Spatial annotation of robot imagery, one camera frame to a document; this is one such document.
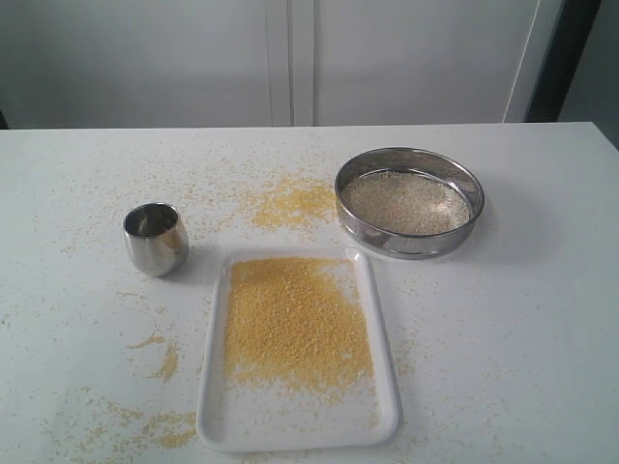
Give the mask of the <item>yellow millet pile on table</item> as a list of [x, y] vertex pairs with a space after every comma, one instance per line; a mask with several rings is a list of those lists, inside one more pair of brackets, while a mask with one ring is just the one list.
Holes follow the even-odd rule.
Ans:
[[254, 226], [276, 230], [303, 230], [335, 217], [333, 188], [312, 178], [284, 176], [246, 201]]

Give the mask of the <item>rice and millet mixture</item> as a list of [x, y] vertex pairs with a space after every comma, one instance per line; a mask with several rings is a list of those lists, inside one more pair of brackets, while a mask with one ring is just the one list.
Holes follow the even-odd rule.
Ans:
[[470, 219], [453, 188], [405, 172], [382, 171], [351, 181], [341, 192], [346, 209], [362, 221], [404, 235], [435, 235]]

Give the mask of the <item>small steel cup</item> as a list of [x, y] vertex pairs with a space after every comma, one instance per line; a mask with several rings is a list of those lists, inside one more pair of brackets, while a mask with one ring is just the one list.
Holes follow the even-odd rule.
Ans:
[[189, 238], [178, 211], [155, 202], [129, 211], [123, 221], [133, 265], [148, 276], [166, 276], [188, 258]]

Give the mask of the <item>sieved millet on tray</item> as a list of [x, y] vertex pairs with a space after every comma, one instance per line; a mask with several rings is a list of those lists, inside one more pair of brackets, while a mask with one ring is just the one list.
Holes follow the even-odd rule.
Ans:
[[353, 271], [350, 261], [337, 258], [233, 264], [224, 335], [227, 379], [336, 394], [371, 377], [367, 322]]

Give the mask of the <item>white plastic tray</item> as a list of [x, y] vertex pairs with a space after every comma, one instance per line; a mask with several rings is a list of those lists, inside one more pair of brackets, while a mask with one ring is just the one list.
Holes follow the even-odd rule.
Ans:
[[[278, 257], [337, 258], [352, 263], [366, 317], [373, 374], [350, 389], [327, 394], [292, 391], [283, 383], [238, 384], [225, 374], [226, 302], [233, 264]], [[258, 248], [232, 252], [214, 286], [196, 429], [221, 452], [311, 450], [371, 446], [387, 440], [399, 422], [398, 389], [368, 257], [355, 247]]]

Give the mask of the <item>round steel mesh sieve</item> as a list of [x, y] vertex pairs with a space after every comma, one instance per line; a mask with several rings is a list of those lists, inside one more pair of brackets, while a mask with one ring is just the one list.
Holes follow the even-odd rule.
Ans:
[[335, 178], [339, 222], [359, 244], [398, 259], [447, 254], [471, 234], [485, 192], [470, 170], [422, 149], [389, 147], [348, 160]]

